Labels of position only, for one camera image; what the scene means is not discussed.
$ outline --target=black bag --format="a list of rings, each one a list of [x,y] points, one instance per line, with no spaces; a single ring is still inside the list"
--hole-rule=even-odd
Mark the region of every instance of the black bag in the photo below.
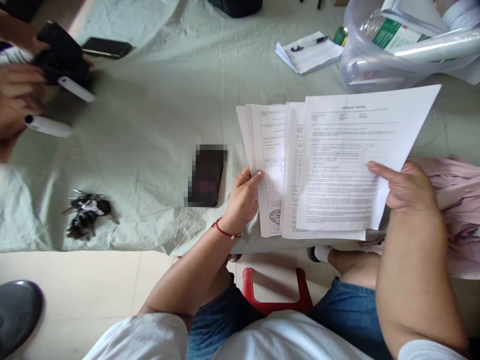
[[[262,8],[263,0],[208,0],[232,18],[244,18]]]

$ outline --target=red plastic stool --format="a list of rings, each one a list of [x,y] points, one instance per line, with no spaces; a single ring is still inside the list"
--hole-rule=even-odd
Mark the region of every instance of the red plastic stool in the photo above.
[[[298,281],[298,293],[300,299],[297,302],[258,302],[254,297],[254,280],[251,267],[247,267],[242,273],[243,286],[241,292],[245,299],[255,307],[263,316],[268,316],[274,311],[295,310],[299,313],[306,314],[314,305],[310,297],[309,287],[307,286],[307,278],[302,268],[296,269],[296,280]]]

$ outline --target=stack of papers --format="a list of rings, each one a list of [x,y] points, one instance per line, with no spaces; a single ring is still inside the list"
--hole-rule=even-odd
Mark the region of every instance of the stack of papers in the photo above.
[[[261,236],[364,241],[389,194],[367,163],[400,171],[440,87],[237,106]]]
[[[303,46],[311,41],[322,38],[323,36],[324,35],[318,31],[285,46],[282,46],[277,42],[275,53],[297,74],[303,75],[312,72],[336,62],[340,59],[340,56],[342,56],[342,50],[344,48],[335,44],[331,40],[305,46],[301,51],[292,51],[292,48],[295,49],[297,46]]]

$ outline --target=pixelated phone screen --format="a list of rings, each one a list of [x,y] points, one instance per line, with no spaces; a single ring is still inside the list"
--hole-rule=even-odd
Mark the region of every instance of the pixelated phone screen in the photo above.
[[[217,205],[220,179],[226,161],[225,146],[197,146],[191,177],[188,179],[187,207],[212,208]]]

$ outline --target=black pen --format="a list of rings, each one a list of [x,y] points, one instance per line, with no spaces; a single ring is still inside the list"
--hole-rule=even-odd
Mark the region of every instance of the black pen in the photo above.
[[[308,48],[308,47],[311,47],[311,46],[315,46],[315,45],[324,43],[324,42],[326,42],[328,39],[329,39],[328,36],[322,36],[322,37],[319,37],[319,38],[317,38],[317,39],[304,42],[303,44],[301,44],[301,46],[300,46],[300,45],[297,45],[296,47],[291,47],[290,50],[291,50],[292,52],[296,53],[296,52],[299,52],[300,50],[303,50],[303,49],[305,49],[305,48]]]

